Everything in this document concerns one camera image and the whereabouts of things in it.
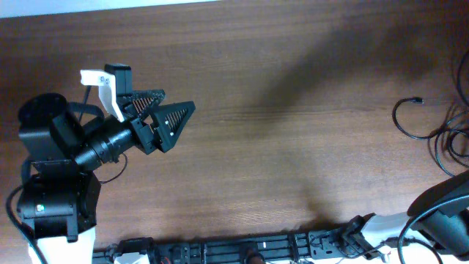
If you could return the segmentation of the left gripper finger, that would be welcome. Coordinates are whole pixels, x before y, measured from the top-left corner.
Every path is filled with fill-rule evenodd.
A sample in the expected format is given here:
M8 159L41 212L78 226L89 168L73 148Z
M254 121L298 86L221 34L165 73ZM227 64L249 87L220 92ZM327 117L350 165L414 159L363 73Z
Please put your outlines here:
M162 89L139 90L124 96L124 113L146 119L153 106L159 105L166 97Z
M193 101L152 107L153 142L161 152L166 153L175 146L195 109Z

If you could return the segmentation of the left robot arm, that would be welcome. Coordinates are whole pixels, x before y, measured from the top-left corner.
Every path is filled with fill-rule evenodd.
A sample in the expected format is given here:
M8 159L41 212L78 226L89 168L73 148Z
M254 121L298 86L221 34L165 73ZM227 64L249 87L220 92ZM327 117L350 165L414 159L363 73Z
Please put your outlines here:
M29 243L35 263L60 263L76 255L92 260L93 242L71 249L97 224L103 182L94 171L132 147L149 155L173 148L194 113L194 102L162 105L162 90L121 95L124 119L101 109L68 102L58 93L27 101L18 112L19 137L29 152L22 184L6 201L10 221Z

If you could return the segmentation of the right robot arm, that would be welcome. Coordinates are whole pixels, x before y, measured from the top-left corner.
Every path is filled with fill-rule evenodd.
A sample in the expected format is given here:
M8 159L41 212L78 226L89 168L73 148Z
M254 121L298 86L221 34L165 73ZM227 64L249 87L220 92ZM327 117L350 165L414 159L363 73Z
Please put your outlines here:
M384 246L397 249L405 262L404 246L417 243L441 255L468 260L468 172L463 172L422 193L404 213L391 216L357 216L339 239L339 250L347 258L378 257Z

